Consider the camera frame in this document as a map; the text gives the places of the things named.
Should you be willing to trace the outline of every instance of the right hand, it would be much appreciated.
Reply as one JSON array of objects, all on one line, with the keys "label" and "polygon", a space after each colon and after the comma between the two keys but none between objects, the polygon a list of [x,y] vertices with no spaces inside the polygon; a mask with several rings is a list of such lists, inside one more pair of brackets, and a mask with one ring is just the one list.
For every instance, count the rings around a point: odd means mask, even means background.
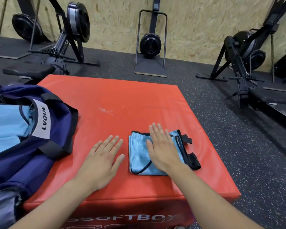
[{"label": "right hand", "polygon": [[149,126],[149,132],[153,142],[147,140],[146,146],[151,161],[159,170],[168,173],[173,166],[182,163],[177,148],[167,129],[164,132],[160,124],[157,127],[153,123]]}]

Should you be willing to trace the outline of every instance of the rubber gym floor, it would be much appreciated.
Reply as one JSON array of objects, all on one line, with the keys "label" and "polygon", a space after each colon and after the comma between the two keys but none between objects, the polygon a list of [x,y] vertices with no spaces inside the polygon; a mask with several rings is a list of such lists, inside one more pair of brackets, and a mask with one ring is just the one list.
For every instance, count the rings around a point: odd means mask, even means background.
[{"label": "rubber gym floor", "polygon": [[[100,60],[101,66],[69,63],[70,75],[178,85],[242,194],[234,206],[265,228],[286,229],[286,130],[262,112],[240,110],[236,99],[227,98],[236,91],[235,81],[196,79],[197,72],[211,73],[208,64],[167,59],[169,76],[163,78],[134,74],[134,54],[96,49],[84,53],[87,62]],[[3,75],[3,67],[26,59],[0,58],[0,84],[18,80]],[[255,75],[271,80],[267,73]],[[226,69],[224,76],[233,77],[233,71]]]}]

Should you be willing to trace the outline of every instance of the hand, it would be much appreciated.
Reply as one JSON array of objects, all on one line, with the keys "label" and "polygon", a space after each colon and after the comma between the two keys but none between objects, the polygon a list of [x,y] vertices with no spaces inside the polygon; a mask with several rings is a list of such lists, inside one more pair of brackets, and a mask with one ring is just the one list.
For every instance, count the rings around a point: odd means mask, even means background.
[{"label": "hand", "polygon": [[74,177],[77,185],[87,189],[88,195],[96,190],[100,190],[108,185],[111,179],[116,175],[116,172],[125,158],[124,154],[117,157],[114,164],[113,160],[116,153],[123,144],[123,139],[118,141],[119,136],[113,140],[110,135],[103,143],[97,142],[89,152],[83,165]]},{"label": "hand", "polygon": [[149,126],[149,132],[153,142],[147,140],[146,146],[151,161],[159,170],[167,173],[172,166],[182,163],[167,129],[164,133],[160,124],[157,127],[153,123],[153,125]]}]

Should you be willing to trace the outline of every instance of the white scuff mark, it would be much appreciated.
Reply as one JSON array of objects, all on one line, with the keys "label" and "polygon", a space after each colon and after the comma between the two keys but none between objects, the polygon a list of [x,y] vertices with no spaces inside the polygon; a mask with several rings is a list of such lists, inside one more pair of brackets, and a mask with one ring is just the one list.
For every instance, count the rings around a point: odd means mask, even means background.
[{"label": "white scuff mark", "polygon": [[108,114],[110,114],[110,115],[112,115],[112,116],[113,116],[113,114],[112,114],[113,110],[106,111],[106,109],[105,109],[105,108],[100,108],[100,110],[101,110],[102,112],[106,112],[106,113],[108,113]]}]

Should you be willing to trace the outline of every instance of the navy blue duffel bag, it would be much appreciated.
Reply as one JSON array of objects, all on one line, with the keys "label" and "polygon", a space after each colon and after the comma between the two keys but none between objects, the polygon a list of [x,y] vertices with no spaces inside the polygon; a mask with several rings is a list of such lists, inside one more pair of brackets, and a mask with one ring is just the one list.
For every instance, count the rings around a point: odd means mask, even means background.
[{"label": "navy blue duffel bag", "polygon": [[0,228],[12,214],[3,207],[31,197],[55,160],[72,153],[77,121],[78,111],[46,88],[0,86]]}]

